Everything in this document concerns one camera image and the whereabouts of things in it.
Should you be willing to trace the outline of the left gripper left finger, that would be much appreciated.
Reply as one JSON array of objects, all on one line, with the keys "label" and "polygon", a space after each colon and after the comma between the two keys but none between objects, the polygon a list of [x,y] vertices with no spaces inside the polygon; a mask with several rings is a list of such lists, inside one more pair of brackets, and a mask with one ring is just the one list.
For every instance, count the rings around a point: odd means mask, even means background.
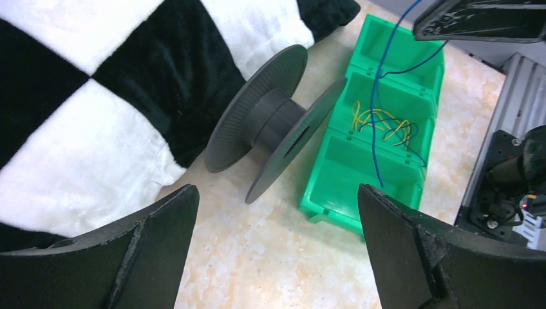
[{"label": "left gripper left finger", "polygon": [[1,225],[2,308],[172,308],[200,194],[187,184],[77,237]]}]

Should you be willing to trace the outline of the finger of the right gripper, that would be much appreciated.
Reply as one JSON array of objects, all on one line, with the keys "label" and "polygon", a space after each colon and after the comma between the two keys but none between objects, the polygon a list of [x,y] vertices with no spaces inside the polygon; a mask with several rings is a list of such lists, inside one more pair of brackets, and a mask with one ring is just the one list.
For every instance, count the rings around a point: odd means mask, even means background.
[{"label": "finger of the right gripper", "polygon": [[545,40],[545,1],[435,1],[413,24],[418,41]]}]

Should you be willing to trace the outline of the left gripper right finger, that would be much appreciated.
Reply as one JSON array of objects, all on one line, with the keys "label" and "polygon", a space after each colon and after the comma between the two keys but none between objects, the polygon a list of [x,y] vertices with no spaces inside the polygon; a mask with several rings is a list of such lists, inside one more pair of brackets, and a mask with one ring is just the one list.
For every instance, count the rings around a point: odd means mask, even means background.
[{"label": "left gripper right finger", "polygon": [[447,224],[362,184],[358,207],[383,308],[544,308],[545,253]]}]

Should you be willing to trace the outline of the dark grey filament spool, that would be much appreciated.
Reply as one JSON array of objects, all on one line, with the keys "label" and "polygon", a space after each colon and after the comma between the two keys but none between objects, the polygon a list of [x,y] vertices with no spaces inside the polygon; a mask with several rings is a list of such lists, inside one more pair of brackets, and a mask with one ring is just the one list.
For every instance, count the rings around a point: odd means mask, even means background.
[{"label": "dark grey filament spool", "polygon": [[333,82],[307,109],[292,100],[306,69],[307,49],[284,48],[258,69],[237,92],[216,124],[205,150],[205,167],[222,172],[251,150],[265,163],[245,197],[256,201],[299,154],[333,109],[348,79]]}]

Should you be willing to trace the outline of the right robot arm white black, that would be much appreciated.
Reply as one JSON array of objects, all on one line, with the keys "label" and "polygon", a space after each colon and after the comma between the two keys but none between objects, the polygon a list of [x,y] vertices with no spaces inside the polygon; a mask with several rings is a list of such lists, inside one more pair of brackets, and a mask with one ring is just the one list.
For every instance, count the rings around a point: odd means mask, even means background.
[{"label": "right robot arm white black", "polygon": [[[416,20],[419,41],[545,43],[544,1],[435,1]],[[491,117],[455,223],[509,232],[530,197],[545,201],[545,66],[520,54]]]}]

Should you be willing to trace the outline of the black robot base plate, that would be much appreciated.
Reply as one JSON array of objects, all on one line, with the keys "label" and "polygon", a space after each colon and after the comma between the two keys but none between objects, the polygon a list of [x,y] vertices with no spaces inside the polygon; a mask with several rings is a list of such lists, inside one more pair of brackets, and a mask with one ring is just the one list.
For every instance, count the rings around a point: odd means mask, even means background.
[{"label": "black robot base plate", "polygon": [[483,237],[536,248],[535,230],[545,230],[545,126],[523,139],[498,130],[469,207],[455,225]]}]

